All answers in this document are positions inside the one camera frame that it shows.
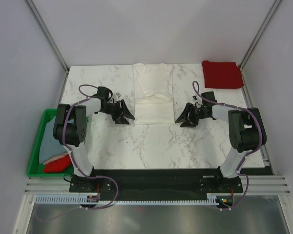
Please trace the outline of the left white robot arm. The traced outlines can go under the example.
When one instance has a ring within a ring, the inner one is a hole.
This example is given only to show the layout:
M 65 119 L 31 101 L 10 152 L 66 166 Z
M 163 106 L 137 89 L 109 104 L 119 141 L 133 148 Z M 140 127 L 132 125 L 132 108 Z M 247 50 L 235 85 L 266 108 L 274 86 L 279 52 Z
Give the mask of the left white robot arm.
M 85 99 L 73 104 L 59 104 L 53 127 L 53 137 L 69 154 L 74 168 L 74 175 L 83 177 L 80 185 L 87 192 L 97 188 L 97 178 L 91 176 L 94 170 L 91 165 L 85 145 L 87 132 L 91 127 L 88 119 L 93 114 L 104 113 L 110 115 L 117 125 L 128 125 L 129 119 L 134 120 L 134 115 L 126 106 L 125 101 L 113 97 L 113 92 L 104 86 L 96 87 L 93 95 L 85 95 Z

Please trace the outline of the white t shirt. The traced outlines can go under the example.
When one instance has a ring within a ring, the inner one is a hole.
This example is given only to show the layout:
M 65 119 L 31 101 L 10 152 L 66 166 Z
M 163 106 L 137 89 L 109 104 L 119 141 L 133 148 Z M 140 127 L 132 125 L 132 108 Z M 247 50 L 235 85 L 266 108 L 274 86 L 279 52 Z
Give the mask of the white t shirt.
M 174 123 L 172 72 L 163 63 L 133 65 L 135 125 Z

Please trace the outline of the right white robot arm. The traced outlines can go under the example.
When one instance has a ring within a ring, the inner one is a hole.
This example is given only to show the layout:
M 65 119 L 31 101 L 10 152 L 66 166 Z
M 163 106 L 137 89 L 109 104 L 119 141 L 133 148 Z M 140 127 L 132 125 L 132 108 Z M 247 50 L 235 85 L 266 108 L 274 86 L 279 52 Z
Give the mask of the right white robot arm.
M 247 156 L 257 152 L 267 142 L 267 135 L 258 108 L 241 108 L 218 103 L 214 92 L 201 94 L 201 104 L 188 102 L 175 123 L 194 128 L 199 120 L 211 118 L 228 124 L 231 149 L 219 167 L 221 175 L 214 179 L 215 189 L 225 192 L 231 187 L 231 179 L 239 176 Z

